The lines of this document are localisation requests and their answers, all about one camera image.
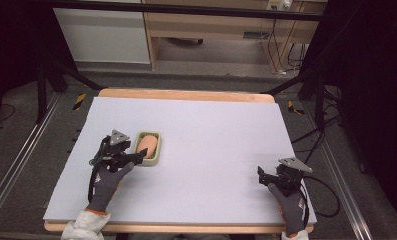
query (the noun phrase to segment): wooden table edge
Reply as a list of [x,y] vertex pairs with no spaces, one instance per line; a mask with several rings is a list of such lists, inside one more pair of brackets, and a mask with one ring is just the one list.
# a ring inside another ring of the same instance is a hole
[[[45,229],[50,232],[62,232],[67,222],[45,221]],[[307,232],[314,230],[314,225],[306,227]],[[284,225],[153,225],[153,224],[126,224],[108,223],[103,232],[117,233],[207,233],[207,234],[268,234],[285,231]]]
[[197,100],[197,101],[226,101],[226,102],[266,102],[274,103],[273,96],[247,92],[214,92],[214,91],[185,91],[159,89],[120,89],[105,88],[98,97],[115,98],[149,98],[166,100]]

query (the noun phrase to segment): white paper sheet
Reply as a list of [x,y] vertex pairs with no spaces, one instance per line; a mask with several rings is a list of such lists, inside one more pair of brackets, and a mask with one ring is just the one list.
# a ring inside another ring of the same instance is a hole
[[130,136],[127,153],[141,131],[159,132],[162,143],[156,166],[137,166],[121,182],[107,208],[111,222],[283,222],[257,175],[257,166],[275,174],[278,159],[294,156],[277,104],[103,97],[93,101],[45,220],[74,220],[87,206],[88,162],[113,129]]

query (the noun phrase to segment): metal rail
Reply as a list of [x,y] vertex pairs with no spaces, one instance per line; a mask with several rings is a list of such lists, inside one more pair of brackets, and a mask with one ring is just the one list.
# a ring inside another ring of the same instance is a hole
[[[308,106],[308,103],[304,103],[303,107],[306,112],[313,112],[311,107]],[[316,122],[310,115],[308,115],[308,119],[310,120],[313,128],[317,128]],[[364,220],[363,215],[360,212],[360,208],[358,207],[357,202],[354,199],[354,196],[351,193],[351,190],[349,189],[348,184],[346,183],[338,164],[336,163],[335,157],[333,156],[329,144],[326,141],[323,141],[321,147],[323,154],[325,155],[327,160],[326,166],[328,167],[333,183],[335,184],[335,187],[338,191],[338,197],[341,200],[342,206],[344,207],[348,219],[350,220],[351,227],[353,228],[357,239],[373,239],[366,224],[366,221]]]
[[44,132],[46,126],[48,125],[50,119],[52,118],[56,106],[61,98],[62,93],[54,93],[51,102],[48,106],[48,112],[44,116],[43,120],[36,124],[33,128],[32,132],[30,133],[29,137],[27,138],[26,142],[24,143],[23,147],[19,151],[17,157],[13,161],[11,167],[5,174],[4,178],[0,183],[0,209],[5,202],[8,194],[10,193],[12,187],[14,186],[15,182],[17,181],[18,176],[20,175],[21,171],[23,170],[24,166],[26,165],[27,160],[30,157],[30,154],[33,152],[36,144],[38,143],[42,133]]

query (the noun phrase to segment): gloved hand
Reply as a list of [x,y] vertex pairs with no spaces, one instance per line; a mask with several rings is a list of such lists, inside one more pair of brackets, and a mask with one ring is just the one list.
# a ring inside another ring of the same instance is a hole
[[105,209],[107,209],[111,198],[116,192],[118,184],[126,174],[132,171],[134,166],[135,164],[133,162],[129,162],[118,172],[112,173],[105,166],[101,165],[94,184],[95,194],[86,209],[105,213]]
[[269,183],[268,188],[280,205],[281,214],[286,224],[286,236],[290,237],[292,234],[304,230],[304,222],[302,219],[304,200],[301,194],[297,191],[285,197],[275,184]]

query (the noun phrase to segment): gray carpet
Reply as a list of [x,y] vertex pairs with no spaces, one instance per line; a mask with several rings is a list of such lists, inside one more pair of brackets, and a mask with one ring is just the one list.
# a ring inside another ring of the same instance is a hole
[[[84,73],[91,80],[110,87],[124,88],[156,88],[156,89],[188,89],[213,91],[245,91],[260,92],[277,86],[280,80],[250,77],[203,77],[158,74],[103,74]],[[92,99],[98,94],[77,81],[68,79],[69,89],[62,94],[55,114],[42,135],[35,150],[17,179],[7,200],[0,210],[0,233],[28,233],[58,235],[49,233],[43,227],[42,217],[45,208],[44,201],[49,200],[53,188],[58,181],[69,151],[75,144],[79,131],[85,122]],[[287,89],[276,96],[280,104],[291,140],[312,130],[307,115],[299,115],[288,111],[288,100],[297,100],[296,92],[299,85]],[[72,110],[74,102],[80,93],[86,93],[86,99],[80,110]],[[0,180],[4,177],[12,160],[22,147],[34,126],[36,118],[36,85],[27,84],[10,91],[4,98],[4,103],[15,107],[14,114],[0,122]],[[5,107],[0,116],[5,117]],[[326,118],[337,114],[335,108],[329,108]],[[306,138],[293,145],[296,155],[305,159],[316,141],[316,135]],[[397,215],[383,195],[376,179],[370,175],[361,174],[358,159],[344,133],[344,129],[334,123],[326,129],[326,138],[341,171],[345,175],[356,201],[364,215],[374,239],[397,239]],[[308,165],[314,169],[312,176],[317,177],[333,187],[332,179],[327,171],[325,156],[319,148],[312,154]],[[322,213],[335,211],[335,200],[331,193],[314,181],[306,181],[313,204]],[[312,239],[356,239],[352,226],[344,212],[344,208],[334,218],[317,216],[318,223],[310,234]],[[259,236],[259,239],[269,239],[269,236]]]

